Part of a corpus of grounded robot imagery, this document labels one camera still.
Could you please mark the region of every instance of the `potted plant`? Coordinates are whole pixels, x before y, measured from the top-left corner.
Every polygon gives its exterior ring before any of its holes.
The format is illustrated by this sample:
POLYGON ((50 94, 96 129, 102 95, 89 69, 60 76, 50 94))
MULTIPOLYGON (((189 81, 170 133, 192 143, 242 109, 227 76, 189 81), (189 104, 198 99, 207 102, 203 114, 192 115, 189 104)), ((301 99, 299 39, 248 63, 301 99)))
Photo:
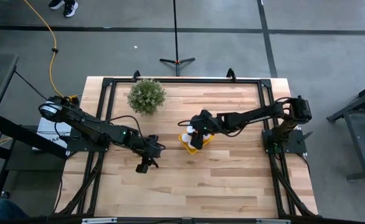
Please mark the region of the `potted plant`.
POLYGON ((159 82, 153 79, 143 79, 131 87, 127 99, 135 113, 152 115, 158 106, 163 106, 163 102, 166 100, 166 91, 159 82))

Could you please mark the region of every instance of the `robotic arm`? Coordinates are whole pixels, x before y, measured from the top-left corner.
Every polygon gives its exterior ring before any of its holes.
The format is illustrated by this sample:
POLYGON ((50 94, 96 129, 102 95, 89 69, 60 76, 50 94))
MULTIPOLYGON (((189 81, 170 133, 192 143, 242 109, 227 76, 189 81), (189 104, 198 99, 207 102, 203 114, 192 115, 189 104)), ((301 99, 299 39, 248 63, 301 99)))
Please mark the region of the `robotic arm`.
MULTIPOLYGON (((67 97, 49 98, 47 103, 39 106, 39 111, 49 121, 67 123, 79 131, 86 142, 104 148, 108 148, 109 143, 112 142, 117 146, 132 150, 142 157, 142 163, 137 166, 136 172, 145 174, 149 166, 159 167, 154 158, 159 158, 165 147, 158 143, 158 136, 149 135, 144 138, 140 127, 138 127, 139 130, 136 130, 127 126, 113 125, 109 123, 110 120, 102 121, 84 112, 67 97)), ((73 136, 61 136, 60 138, 64 141, 79 141, 78 137, 73 136)))
POLYGON ((256 123, 270 118, 281 118, 283 123, 272 129, 272 140, 281 144, 288 139, 289 133, 298 125, 305 124, 311 119, 311 111, 308 101, 299 96, 298 98, 281 98, 287 99, 283 102, 276 101, 270 106, 244 112, 244 113, 218 113, 215 118, 207 110, 202 110, 199 115, 195 115, 190 120, 196 132, 191 135, 191 145, 196 149, 202 149, 203 135, 222 133, 229 137, 238 135, 248 124, 256 123))

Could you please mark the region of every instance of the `metal bracket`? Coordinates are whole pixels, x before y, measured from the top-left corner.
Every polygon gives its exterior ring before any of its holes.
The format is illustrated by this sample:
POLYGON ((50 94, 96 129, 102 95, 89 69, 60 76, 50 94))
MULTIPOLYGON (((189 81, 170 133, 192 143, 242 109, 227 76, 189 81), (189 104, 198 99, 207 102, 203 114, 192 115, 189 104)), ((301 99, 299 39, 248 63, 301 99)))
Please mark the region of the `metal bracket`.
POLYGON ((181 218, 181 224, 192 224, 192 218, 190 217, 181 218))
POLYGON ((118 218, 84 218, 82 224, 95 224, 95 223, 117 223, 118 218))
POLYGON ((82 137, 82 134, 74 128, 70 130, 70 136, 62 137, 67 138, 65 142, 67 142, 68 148, 80 152, 107 152, 110 144, 110 141, 103 145, 93 144, 92 142, 85 140, 82 137))
POLYGON ((114 78, 103 78, 102 87, 108 86, 111 82, 113 82, 114 78))
POLYGON ((231 78, 231 81, 232 82, 237 82, 237 77, 235 76, 235 72, 233 71, 233 69, 232 68, 229 68, 228 69, 228 72, 227 72, 227 76, 226 76, 227 78, 229 78, 229 77, 232 77, 231 78))
POLYGON ((290 224, 290 220, 277 220, 271 218, 256 219, 256 223, 260 224, 290 224))
POLYGON ((277 154, 277 153, 307 153, 306 143, 304 142, 304 135, 301 130, 293 130, 289 134, 288 142, 284 143, 283 146, 275 144, 272 140, 272 130, 263 130, 263 145, 266 153, 277 154))
POLYGON ((267 88, 271 88, 271 80, 270 79, 261 79, 260 83, 263 84, 267 88))
POLYGON ((141 76, 140 72, 137 70, 133 75, 133 82, 137 82, 137 77, 141 76))

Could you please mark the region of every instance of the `white bottle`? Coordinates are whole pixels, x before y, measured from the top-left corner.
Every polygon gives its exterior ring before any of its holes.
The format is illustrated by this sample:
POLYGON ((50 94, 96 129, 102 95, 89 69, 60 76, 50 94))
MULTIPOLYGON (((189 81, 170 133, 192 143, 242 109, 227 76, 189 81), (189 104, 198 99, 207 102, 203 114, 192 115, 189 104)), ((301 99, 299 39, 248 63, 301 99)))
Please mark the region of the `white bottle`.
POLYGON ((183 134, 181 136, 181 140, 185 143, 189 143, 191 141, 191 137, 188 134, 183 134))

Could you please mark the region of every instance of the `wooden board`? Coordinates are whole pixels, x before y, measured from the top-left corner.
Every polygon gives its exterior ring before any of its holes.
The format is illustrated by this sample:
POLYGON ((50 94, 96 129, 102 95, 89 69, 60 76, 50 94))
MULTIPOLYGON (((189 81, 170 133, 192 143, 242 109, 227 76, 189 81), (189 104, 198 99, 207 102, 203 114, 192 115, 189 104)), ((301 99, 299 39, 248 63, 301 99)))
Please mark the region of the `wooden board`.
MULTIPOLYGON (((93 115, 97 111, 102 78, 88 77, 82 96, 81 108, 93 115)), ((272 86, 275 98, 290 96, 286 79, 272 79, 272 86)), ((126 97, 130 87, 130 83, 117 84, 112 117, 134 114, 126 97)), ((137 174, 135 168, 141 162, 140 157, 127 149, 111 146, 105 155, 95 216, 277 217, 270 163, 263 152, 260 135, 262 123, 247 126, 235 138, 218 134, 194 155, 178 141, 184 128, 177 123, 191 119, 202 109, 215 115, 258 108, 256 85, 163 83, 163 87, 167 91, 164 106, 153 116, 135 115, 143 134, 157 134, 159 142, 167 147, 156 160, 160 168, 150 167, 147 174, 137 174)), ((115 124, 136 128, 129 118, 119 119, 115 124)), ((86 160, 87 153, 79 152, 66 162, 58 210, 66 206, 81 186, 86 160)), ((289 154, 287 164, 292 187, 316 213, 306 164, 297 155, 289 154)), ((284 190, 282 194, 288 211, 284 190)))

